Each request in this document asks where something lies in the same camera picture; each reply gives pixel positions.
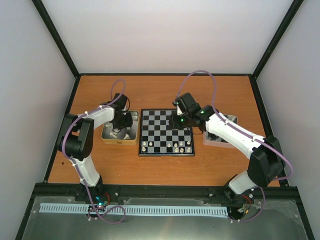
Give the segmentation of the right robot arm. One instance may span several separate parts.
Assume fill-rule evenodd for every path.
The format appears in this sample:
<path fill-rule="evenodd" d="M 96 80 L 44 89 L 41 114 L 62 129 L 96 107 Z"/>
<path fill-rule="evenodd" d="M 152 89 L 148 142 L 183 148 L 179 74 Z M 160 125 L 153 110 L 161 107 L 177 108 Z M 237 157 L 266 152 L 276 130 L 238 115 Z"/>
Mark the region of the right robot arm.
<path fill-rule="evenodd" d="M 286 166 L 280 142 L 274 136 L 254 134 L 227 119 L 211 105 L 201 107 L 187 92 L 173 102 L 176 108 L 169 121 L 173 129 L 199 128 L 213 134 L 238 149 L 249 160 L 248 168 L 224 185 L 225 199 L 236 202 L 240 195 L 255 187 L 265 188 Z"/>

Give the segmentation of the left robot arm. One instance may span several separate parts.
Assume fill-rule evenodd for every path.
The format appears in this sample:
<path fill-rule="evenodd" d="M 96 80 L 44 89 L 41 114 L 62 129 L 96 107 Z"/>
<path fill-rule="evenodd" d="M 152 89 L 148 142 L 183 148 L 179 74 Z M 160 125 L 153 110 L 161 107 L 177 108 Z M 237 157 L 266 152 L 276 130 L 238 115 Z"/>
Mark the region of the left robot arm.
<path fill-rule="evenodd" d="M 131 113 L 126 109 L 130 101 L 124 94 L 116 93 L 114 99 L 80 115 L 67 114 L 62 121 L 56 148 L 69 159 L 80 183 L 87 186 L 86 195 L 92 201 L 103 198 L 104 188 L 99 184 L 102 177 L 95 169 L 91 152 L 94 131 L 104 123 L 111 123 L 114 130 L 121 131 L 133 125 Z"/>

